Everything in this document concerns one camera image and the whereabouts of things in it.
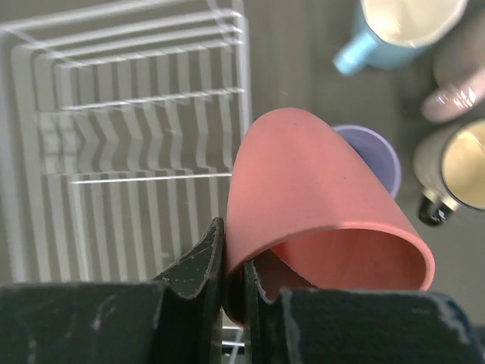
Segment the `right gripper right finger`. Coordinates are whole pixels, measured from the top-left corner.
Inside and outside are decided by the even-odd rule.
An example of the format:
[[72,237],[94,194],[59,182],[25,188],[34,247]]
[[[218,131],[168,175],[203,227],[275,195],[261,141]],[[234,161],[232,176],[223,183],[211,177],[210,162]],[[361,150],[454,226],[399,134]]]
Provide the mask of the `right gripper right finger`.
[[252,363],[479,363],[450,297],[423,291],[322,290],[276,257],[244,265]]

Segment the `purple cup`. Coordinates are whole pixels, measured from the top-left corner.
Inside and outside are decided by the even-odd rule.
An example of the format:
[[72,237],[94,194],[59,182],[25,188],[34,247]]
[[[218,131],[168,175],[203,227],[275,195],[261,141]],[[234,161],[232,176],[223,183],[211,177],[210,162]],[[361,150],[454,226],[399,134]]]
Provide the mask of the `purple cup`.
[[333,128],[361,157],[387,192],[396,198],[402,182],[402,166],[392,145],[376,131],[354,124]]

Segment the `clear pink glass mug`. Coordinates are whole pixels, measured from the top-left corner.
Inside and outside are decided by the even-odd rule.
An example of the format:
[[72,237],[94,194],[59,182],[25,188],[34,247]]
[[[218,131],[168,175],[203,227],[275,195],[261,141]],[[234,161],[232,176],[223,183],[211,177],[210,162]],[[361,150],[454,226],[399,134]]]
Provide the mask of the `clear pink glass mug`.
[[434,123],[455,119],[484,100],[484,15],[459,25],[437,49],[433,63],[437,89],[421,112]]

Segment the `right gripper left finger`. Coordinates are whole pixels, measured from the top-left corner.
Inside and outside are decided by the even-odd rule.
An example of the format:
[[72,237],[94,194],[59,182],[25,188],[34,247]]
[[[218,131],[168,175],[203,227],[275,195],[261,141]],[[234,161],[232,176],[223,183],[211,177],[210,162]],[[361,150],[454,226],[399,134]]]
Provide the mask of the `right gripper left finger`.
[[219,363],[224,222],[150,281],[1,288],[3,363]]

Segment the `pink cup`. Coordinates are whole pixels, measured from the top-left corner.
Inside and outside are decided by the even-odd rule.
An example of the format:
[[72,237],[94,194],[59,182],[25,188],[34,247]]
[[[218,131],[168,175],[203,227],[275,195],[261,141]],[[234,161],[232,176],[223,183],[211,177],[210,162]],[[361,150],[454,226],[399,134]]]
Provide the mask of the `pink cup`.
[[242,324],[242,267],[274,253],[328,290],[427,290],[435,261],[357,152],[318,116],[279,108],[244,136],[230,180],[223,307]]

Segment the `cream ceramic mug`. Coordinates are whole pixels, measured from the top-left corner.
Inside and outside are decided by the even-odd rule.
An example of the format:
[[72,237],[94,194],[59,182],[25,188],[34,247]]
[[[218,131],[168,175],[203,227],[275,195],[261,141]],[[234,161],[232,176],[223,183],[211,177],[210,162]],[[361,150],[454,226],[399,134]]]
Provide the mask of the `cream ceramic mug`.
[[423,187],[418,218],[446,223],[460,207],[484,210],[484,119],[439,127],[415,148],[413,170]]

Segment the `light blue mug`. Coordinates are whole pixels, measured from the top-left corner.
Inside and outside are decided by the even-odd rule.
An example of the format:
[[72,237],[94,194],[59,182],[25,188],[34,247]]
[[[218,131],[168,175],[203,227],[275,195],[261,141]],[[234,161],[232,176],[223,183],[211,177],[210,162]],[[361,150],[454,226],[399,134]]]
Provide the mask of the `light blue mug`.
[[344,75],[363,67],[393,69],[441,40],[462,18],[466,1],[360,1],[352,38],[333,64]]

